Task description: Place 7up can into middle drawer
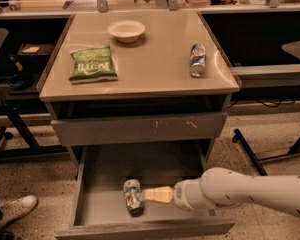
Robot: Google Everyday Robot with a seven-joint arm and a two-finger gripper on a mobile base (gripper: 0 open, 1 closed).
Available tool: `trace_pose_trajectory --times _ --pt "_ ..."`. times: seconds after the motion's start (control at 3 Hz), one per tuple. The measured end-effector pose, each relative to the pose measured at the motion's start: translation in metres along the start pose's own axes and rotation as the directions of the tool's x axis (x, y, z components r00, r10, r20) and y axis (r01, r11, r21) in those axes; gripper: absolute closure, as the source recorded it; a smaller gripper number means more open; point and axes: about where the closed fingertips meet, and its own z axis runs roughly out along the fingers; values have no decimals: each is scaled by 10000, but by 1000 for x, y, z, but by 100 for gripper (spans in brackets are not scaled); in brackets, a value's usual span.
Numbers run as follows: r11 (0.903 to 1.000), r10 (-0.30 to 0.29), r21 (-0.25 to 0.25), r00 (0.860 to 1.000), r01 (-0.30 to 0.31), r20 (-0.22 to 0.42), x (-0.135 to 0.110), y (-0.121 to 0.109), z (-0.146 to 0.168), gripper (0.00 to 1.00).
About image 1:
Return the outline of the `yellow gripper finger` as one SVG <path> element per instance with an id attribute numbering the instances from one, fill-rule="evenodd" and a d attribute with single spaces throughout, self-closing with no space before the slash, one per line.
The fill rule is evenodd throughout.
<path id="1" fill-rule="evenodd" d="M 173 200 L 173 189 L 169 186 L 146 189 L 143 199 L 163 204 L 169 204 Z"/>

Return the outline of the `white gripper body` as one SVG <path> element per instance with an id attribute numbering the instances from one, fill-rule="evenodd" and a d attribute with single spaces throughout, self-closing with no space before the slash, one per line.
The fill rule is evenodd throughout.
<path id="1" fill-rule="evenodd" d="M 173 189 L 173 201 L 182 210 L 201 208 L 201 187 L 198 179 L 178 182 Z"/>

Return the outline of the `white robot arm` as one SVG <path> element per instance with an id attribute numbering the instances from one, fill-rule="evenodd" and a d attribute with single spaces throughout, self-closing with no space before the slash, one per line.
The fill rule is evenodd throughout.
<path id="1" fill-rule="evenodd" d="M 300 175 L 250 176 L 217 167 L 174 187 L 146 189 L 142 198 L 162 204 L 173 202 L 186 211 L 251 203 L 300 218 Z"/>

